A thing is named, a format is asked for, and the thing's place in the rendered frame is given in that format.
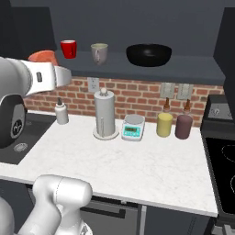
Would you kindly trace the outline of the black hob stove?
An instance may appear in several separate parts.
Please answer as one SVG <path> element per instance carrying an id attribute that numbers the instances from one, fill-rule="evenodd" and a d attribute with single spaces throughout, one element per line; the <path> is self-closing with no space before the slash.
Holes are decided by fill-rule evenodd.
<path id="1" fill-rule="evenodd" d="M 200 127 L 218 208 L 212 235 L 235 235 L 235 122 L 224 95 L 209 95 Z"/>

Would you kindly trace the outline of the grey mug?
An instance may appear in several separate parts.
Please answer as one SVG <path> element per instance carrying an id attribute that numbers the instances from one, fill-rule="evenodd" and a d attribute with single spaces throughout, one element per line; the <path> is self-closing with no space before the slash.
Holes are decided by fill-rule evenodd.
<path id="1" fill-rule="evenodd" d="M 91 45 L 91 52 L 94 62 L 98 65 L 104 64 L 107 58 L 108 45 L 105 43 L 95 43 Z"/>

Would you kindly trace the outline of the dark red bottle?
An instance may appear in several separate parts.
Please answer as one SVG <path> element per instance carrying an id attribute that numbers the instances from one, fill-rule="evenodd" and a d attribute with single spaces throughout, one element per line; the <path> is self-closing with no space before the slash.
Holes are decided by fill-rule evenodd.
<path id="1" fill-rule="evenodd" d="M 182 115 L 179 115 L 176 120 L 175 137 L 180 140 L 186 140 L 191 131 L 193 119 L 190 116 L 190 100 L 186 101 Z"/>

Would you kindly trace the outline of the dark sink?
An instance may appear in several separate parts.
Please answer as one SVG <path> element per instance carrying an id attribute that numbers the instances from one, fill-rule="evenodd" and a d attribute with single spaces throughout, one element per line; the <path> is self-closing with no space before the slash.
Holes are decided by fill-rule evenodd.
<path id="1" fill-rule="evenodd" d="M 55 116 L 27 113 L 22 134 L 10 146 L 0 149 L 0 162 L 18 165 L 55 120 Z"/>

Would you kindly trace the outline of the white soap dispenser bottle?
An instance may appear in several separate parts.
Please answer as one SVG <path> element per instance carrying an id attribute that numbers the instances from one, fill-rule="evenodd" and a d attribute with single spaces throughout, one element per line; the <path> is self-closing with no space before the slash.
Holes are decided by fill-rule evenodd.
<path id="1" fill-rule="evenodd" d="M 67 106 L 62 102 L 62 99 L 59 97 L 55 106 L 55 113 L 57 122 L 60 125 L 67 124 L 69 122 Z"/>

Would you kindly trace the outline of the grey paper towel holder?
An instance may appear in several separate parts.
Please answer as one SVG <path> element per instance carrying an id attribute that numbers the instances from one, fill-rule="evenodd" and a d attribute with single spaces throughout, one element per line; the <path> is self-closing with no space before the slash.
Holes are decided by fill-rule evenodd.
<path id="1" fill-rule="evenodd" d="M 95 128 L 94 136 L 99 140 L 112 140 L 118 134 L 115 123 L 115 96 L 105 87 L 95 92 Z"/>

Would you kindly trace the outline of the dark grey open cabinet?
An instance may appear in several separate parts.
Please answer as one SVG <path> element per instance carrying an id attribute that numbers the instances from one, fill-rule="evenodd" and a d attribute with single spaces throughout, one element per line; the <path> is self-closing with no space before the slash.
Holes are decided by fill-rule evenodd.
<path id="1" fill-rule="evenodd" d="M 15 7 L 48 7 L 56 43 L 74 39 L 77 57 L 59 64 L 74 75 L 184 84 L 222 84 L 213 58 L 224 0 L 10 0 Z M 94 62 L 91 45 L 108 45 L 104 64 Z M 172 48 L 161 67 L 138 67 L 126 48 L 157 43 Z"/>

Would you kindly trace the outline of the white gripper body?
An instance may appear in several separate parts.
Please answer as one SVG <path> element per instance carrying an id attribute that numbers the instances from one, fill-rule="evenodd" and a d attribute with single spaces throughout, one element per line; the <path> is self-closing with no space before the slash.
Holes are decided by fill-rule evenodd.
<path id="1" fill-rule="evenodd" d="M 68 85 L 72 80 L 72 73 L 69 69 L 54 66 L 54 88 L 62 87 Z"/>

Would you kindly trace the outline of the white kitchen scale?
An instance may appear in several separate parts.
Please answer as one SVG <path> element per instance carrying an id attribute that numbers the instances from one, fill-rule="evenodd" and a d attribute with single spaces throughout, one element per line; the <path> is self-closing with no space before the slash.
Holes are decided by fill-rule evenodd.
<path id="1" fill-rule="evenodd" d="M 141 115 L 126 115 L 121 130 L 121 138 L 128 141 L 141 141 L 145 127 L 145 117 Z"/>

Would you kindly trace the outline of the red cup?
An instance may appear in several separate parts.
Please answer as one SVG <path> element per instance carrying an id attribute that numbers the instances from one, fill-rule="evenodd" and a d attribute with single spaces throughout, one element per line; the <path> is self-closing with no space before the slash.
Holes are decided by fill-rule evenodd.
<path id="1" fill-rule="evenodd" d="M 62 40 L 61 48 L 66 59 L 74 59 L 76 57 L 77 43 L 75 40 Z"/>

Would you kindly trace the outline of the black bowl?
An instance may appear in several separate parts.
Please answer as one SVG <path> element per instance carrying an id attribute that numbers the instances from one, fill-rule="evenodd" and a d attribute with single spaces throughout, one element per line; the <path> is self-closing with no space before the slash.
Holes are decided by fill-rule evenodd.
<path id="1" fill-rule="evenodd" d="M 126 56 L 134 65 L 158 67 L 171 59 L 172 49 L 161 44 L 135 44 L 126 48 Z"/>

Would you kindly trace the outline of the grey drawer front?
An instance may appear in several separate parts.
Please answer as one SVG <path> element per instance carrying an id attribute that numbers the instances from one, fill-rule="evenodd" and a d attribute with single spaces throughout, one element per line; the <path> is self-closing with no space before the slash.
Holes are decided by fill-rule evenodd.
<path id="1" fill-rule="evenodd" d="M 130 202 L 121 202 L 99 196 L 92 196 L 90 203 L 85 207 L 104 210 L 126 210 L 124 218 L 113 218 L 82 211 L 81 215 L 91 228 L 93 235 L 136 235 L 138 221 L 138 205 Z"/>

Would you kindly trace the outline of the grey wall outlet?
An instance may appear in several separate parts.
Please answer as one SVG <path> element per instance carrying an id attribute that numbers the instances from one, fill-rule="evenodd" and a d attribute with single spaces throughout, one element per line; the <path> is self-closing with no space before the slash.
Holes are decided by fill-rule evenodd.
<path id="1" fill-rule="evenodd" d="M 177 98 L 179 100 L 187 100 L 191 98 L 193 92 L 192 84 L 179 84 Z"/>
<path id="2" fill-rule="evenodd" d="M 162 83 L 160 98 L 173 98 L 175 84 L 173 83 Z"/>
<path id="3" fill-rule="evenodd" d="M 95 93 L 99 90 L 99 79 L 94 77 L 87 78 L 88 92 Z"/>

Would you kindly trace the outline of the dark grey base cabinet door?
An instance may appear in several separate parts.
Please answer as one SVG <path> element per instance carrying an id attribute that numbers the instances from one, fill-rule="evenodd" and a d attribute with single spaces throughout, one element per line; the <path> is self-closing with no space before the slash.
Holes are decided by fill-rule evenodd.
<path id="1" fill-rule="evenodd" d="M 31 185 L 0 179 L 0 196 L 12 207 L 15 218 L 15 233 L 18 233 L 30 212 L 33 202 L 29 194 Z"/>
<path id="2" fill-rule="evenodd" d="M 209 217 L 147 207 L 144 235 L 210 235 Z"/>

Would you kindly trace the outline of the yellow bottle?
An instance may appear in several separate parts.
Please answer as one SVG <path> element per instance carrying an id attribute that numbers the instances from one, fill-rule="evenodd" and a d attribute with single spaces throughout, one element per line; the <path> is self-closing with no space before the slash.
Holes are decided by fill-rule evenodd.
<path id="1" fill-rule="evenodd" d="M 173 115 L 170 113 L 169 98 L 166 98 L 162 112 L 157 117 L 156 133 L 162 138 L 166 138 L 171 134 L 173 124 Z"/>

